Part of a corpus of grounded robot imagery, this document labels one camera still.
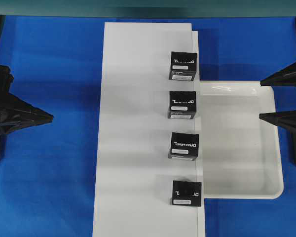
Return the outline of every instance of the white tray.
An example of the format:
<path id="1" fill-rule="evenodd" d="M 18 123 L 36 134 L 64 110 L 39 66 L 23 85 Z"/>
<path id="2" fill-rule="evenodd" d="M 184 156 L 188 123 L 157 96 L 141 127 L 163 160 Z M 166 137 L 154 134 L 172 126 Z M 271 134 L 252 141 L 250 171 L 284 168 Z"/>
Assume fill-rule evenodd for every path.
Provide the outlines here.
<path id="1" fill-rule="evenodd" d="M 204 196 L 273 199 L 283 191 L 278 130 L 259 119 L 275 112 L 258 81 L 202 81 Z"/>

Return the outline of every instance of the white panel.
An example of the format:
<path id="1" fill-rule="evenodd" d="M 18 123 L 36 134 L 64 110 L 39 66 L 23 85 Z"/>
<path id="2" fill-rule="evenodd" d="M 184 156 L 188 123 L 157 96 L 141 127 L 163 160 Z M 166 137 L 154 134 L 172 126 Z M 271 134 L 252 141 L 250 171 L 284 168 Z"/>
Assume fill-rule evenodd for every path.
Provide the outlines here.
<path id="1" fill-rule="evenodd" d="M 199 62 L 199 52 L 198 47 L 198 32 L 192 32 L 192 42 L 193 42 L 193 52 L 197 53 L 197 62 Z M 200 134 L 199 136 L 199 148 L 198 148 L 198 159 L 196 159 L 196 179 L 197 182 L 202 183 L 202 205 L 197 208 L 197 222 L 198 222 L 198 237 L 205 237 L 205 203 L 204 203 L 204 179 L 203 179 L 203 145 L 202 145 L 202 122 L 201 122 L 201 110 L 202 110 L 202 100 L 200 98 L 200 69 L 199 63 L 197 63 L 197 71 L 194 79 L 194 90 L 196 91 L 197 100 L 197 112 L 194 117 L 195 133 Z"/>
<path id="2" fill-rule="evenodd" d="M 192 51 L 190 24 L 106 23 L 93 236 L 197 237 L 198 208 L 170 205 L 173 180 L 196 181 L 194 161 L 168 159 L 171 51 Z"/>

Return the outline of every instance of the white label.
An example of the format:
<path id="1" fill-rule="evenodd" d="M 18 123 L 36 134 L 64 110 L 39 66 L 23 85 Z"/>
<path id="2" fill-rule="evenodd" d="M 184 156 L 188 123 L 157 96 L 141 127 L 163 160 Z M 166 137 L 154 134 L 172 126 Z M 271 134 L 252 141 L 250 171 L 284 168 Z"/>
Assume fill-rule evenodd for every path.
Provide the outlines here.
<path id="1" fill-rule="evenodd" d="M 171 119 L 190 119 L 192 115 L 171 115 Z"/>
<path id="2" fill-rule="evenodd" d="M 192 76 L 172 75 L 172 80 L 192 80 Z"/>
<path id="3" fill-rule="evenodd" d="M 177 153 L 177 154 L 188 154 L 188 150 L 181 150 L 181 149 L 171 149 L 172 153 Z"/>
<path id="4" fill-rule="evenodd" d="M 187 107 L 186 106 L 171 106 L 171 110 L 187 111 Z"/>
<path id="5" fill-rule="evenodd" d="M 179 205 L 191 205 L 191 200 L 173 200 L 173 204 L 179 204 Z"/>
<path id="6" fill-rule="evenodd" d="M 188 69 L 188 66 L 173 65 L 172 66 L 172 69 L 185 69 L 185 70 L 187 70 Z"/>
<path id="7" fill-rule="evenodd" d="M 171 156 L 172 159 L 183 159 L 183 160 L 193 160 L 192 158 L 184 158 L 184 157 L 177 157 L 177 156 Z"/>

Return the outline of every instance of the blue background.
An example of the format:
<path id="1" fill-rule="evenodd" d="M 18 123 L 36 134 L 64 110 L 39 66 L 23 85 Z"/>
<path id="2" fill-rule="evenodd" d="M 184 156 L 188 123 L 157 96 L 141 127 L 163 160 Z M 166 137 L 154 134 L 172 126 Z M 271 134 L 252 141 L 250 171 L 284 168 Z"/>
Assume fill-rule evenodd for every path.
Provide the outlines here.
<path id="1" fill-rule="evenodd" d="M 0 236 L 90 237 L 105 21 L 191 22 L 203 80 L 261 80 L 296 61 L 294 18 L 5 21 L 0 64 L 11 92 L 55 116 L 8 136 L 0 161 Z M 296 88 L 275 87 L 278 111 L 296 109 Z M 207 199 L 207 237 L 296 237 L 292 139 L 279 128 L 284 192 L 275 200 Z"/>

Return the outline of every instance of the black box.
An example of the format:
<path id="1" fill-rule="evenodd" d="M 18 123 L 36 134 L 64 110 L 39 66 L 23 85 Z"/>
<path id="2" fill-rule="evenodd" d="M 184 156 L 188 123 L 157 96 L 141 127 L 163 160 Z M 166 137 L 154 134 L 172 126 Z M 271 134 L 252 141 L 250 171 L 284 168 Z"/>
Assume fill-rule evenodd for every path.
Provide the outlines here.
<path id="1" fill-rule="evenodd" d="M 195 114 L 195 91 L 169 91 L 168 119 L 192 119 Z"/>
<path id="2" fill-rule="evenodd" d="M 170 80 L 194 80 L 197 53 L 171 52 Z"/>
<path id="3" fill-rule="evenodd" d="M 173 181 L 172 205 L 201 206 L 202 205 L 202 183 Z"/>
<path id="4" fill-rule="evenodd" d="M 198 157 L 198 134 L 171 134 L 170 159 L 195 160 Z"/>

